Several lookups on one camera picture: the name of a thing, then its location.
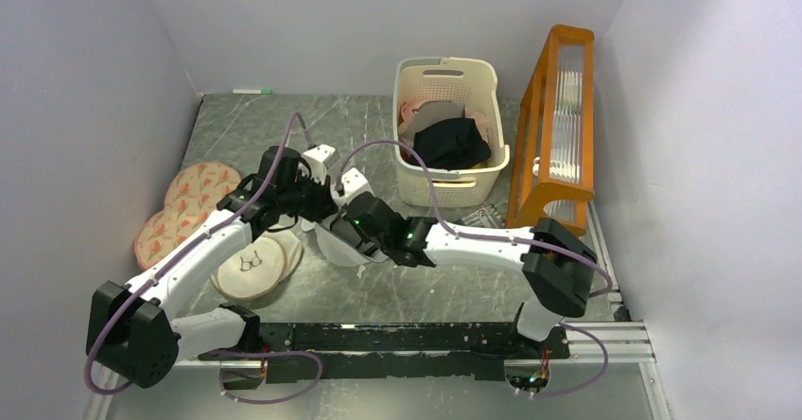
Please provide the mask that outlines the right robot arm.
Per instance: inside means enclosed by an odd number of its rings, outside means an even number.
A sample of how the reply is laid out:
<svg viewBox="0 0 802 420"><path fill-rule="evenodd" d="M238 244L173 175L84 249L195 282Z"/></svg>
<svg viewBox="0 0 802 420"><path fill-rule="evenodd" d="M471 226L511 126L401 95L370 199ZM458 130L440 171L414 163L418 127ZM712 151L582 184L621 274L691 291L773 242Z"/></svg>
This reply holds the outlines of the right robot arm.
<svg viewBox="0 0 802 420"><path fill-rule="evenodd" d="M585 315L599 271L596 254L566 226L541 218L533 226L491 229L430 217L403 217L371 192L351 200L335 192L334 203L362 243L399 266L469 265L522 274L531 296L520 307L510 334L513 350L534 357L563 319Z"/></svg>

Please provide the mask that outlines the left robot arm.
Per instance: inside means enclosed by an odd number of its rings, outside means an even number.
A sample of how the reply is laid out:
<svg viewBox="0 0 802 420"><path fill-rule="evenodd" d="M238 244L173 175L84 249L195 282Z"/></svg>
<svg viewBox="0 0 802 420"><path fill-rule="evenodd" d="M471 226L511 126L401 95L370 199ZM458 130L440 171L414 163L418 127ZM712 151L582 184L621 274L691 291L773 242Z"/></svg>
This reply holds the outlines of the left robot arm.
<svg viewBox="0 0 802 420"><path fill-rule="evenodd" d="M273 146L257 172L230 185L200 227L158 263L124 284L106 282L93 294L84 381L96 392L98 363L128 384L149 388L175 363L232 353L249 359L263 350L259 316L224 304L180 318L178 310L232 257L275 230L280 218L321 222L338 207L327 170L336 157L327 145L300 153Z"/></svg>

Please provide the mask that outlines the white mesh laundry bag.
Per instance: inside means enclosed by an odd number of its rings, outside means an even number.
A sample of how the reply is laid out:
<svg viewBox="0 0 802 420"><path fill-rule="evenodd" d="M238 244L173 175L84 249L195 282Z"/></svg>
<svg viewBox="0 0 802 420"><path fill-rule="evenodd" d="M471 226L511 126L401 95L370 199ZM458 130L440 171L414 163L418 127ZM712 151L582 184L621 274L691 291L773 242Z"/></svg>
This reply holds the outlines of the white mesh laundry bag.
<svg viewBox="0 0 802 420"><path fill-rule="evenodd" d="M375 245L360 243L354 245L343 236L339 236L332 231L330 225L320 225L305 219L301 219L300 223L304 233L312 233L314 235L314 240L317 242L318 249L323 257L335 266L344 268L365 266L384 262L388 259ZM304 244L293 231L295 227L296 224L289 224L288 226L275 225L262 235L262 237L275 240L278 243L286 255L288 268L291 270L299 266L305 253Z"/></svg>

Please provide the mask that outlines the black bra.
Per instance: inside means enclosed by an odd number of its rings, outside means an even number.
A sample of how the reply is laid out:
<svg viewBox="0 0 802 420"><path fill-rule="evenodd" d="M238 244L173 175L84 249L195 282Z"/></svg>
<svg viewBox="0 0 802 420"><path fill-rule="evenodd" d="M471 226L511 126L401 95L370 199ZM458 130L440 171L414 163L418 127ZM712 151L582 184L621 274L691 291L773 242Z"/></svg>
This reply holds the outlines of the black bra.
<svg viewBox="0 0 802 420"><path fill-rule="evenodd" d="M446 119L418 131L412 147L430 169L470 169L492 155L475 121L466 117Z"/></svg>

